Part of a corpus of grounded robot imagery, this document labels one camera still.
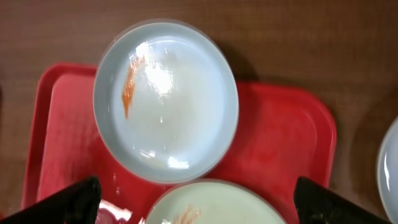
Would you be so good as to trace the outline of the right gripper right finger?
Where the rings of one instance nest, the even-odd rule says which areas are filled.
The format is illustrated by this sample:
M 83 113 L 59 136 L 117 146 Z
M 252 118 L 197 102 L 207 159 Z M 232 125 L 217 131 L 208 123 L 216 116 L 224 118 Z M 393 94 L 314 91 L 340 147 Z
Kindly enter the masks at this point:
M 300 224 L 391 224 L 306 177 L 297 179 L 294 204 Z

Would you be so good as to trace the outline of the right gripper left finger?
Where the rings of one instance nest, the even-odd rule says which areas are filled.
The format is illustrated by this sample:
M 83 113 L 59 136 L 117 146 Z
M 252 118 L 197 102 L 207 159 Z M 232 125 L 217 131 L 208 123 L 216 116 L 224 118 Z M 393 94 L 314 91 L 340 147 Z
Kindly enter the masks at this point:
M 100 180 L 91 176 L 11 216 L 1 224 L 95 224 Z

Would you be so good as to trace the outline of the light blue plate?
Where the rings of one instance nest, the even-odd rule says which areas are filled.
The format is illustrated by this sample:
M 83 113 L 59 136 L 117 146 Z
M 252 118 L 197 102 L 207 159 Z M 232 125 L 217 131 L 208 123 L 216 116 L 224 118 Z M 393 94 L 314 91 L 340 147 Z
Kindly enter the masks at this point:
M 147 224 L 282 224 L 264 199 L 236 184 L 201 181 L 176 187 L 152 207 Z
M 224 158 L 239 97 L 226 57 L 206 34 L 158 19 L 134 24 L 108 47 L 95 75 L 93 111 L 102 141 L 125 169 L 179 184 Z
M 397 223 L 397 118 L 379 148 L 376 179 L 385 213 L 391 223 Z

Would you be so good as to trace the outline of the red plastic tray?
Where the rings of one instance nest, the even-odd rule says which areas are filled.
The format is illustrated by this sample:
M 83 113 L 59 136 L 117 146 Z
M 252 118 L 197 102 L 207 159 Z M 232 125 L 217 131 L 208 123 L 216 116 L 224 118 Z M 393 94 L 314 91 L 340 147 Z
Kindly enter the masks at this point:
M 90 175 L 103 198 L 145 217 L 167 190 L 124 169 L 108 152 L 93 113 L 95 67 L 58 63 L 40 78 L 26 165 L 22 208 Z M 297 223 L 295 183 L 306 176 L 328 186 L 336 126 L 324 104 L 306 91 L 239 82 L 238 130 L 225 158 L 208 176 L 237 183 L 266 199 L 287 223 Z

